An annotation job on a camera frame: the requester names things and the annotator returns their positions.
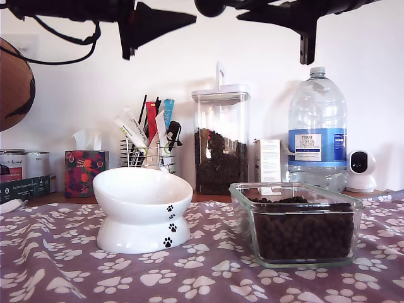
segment purple tablecloth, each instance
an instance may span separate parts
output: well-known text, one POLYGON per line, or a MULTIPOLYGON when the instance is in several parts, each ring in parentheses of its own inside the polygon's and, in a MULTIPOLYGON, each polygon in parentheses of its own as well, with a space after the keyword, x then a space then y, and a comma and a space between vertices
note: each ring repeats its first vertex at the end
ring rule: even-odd
POLYGON ((399 302, 404 193, 365 205, 353 264, 284 270, 255 262, 225 203, 191 204, 185 244, 133 255, 95 245, 98 205, 25 208, 0 217, 1 302, 399 302))

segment white ceramic cat bowl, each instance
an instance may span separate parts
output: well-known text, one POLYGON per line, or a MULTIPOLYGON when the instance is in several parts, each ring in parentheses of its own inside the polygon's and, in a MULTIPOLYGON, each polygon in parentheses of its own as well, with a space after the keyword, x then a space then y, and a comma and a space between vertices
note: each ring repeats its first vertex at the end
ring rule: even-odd
POLYGON ((98 174, 93 187, 107 215, 98 231, 99 248, 141 254, 175 247, 189 239, 182 215, 193 190, 180 177, 154 169, 122 167, 98 174))

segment cardboard box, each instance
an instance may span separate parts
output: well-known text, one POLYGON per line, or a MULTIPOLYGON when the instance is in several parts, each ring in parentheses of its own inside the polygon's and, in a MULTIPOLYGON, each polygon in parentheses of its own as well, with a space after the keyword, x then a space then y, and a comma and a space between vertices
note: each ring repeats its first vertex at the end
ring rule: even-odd
POLYGON ((94 177, 109 168, 109 151, 71 150, 64 154, 64 195, 94 196, 94 177))
MULTIPOLYGON (((256 140, 254 142, 254 181, 281 182, 280 140, 256 140)), ((262 189, 261 195, 273 194, 262 189)))
POLYGON ((0 204, 14 199, 25 201, 26 199, 38 198, 50 192, 51 181, 48 175, 5 182, 0 184, 0 204))

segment blue bottle label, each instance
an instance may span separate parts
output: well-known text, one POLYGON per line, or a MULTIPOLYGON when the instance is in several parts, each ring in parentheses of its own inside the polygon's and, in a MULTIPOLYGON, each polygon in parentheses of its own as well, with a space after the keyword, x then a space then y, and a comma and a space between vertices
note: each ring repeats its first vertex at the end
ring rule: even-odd
POLYGON ((347 130, 344 128, 289 131, 289 165, 344 167, 347 165, 347 130))

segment security camera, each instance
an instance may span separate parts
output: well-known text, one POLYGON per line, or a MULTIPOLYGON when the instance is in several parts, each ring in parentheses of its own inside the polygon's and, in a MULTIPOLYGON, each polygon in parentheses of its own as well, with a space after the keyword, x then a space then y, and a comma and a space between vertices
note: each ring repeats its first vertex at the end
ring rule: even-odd
POLYGON ((373 193, 376 187, 372 173, 376 159, 363 150, 355 150, 348 155, 348 180, 346 190, 354 193, 373 193))

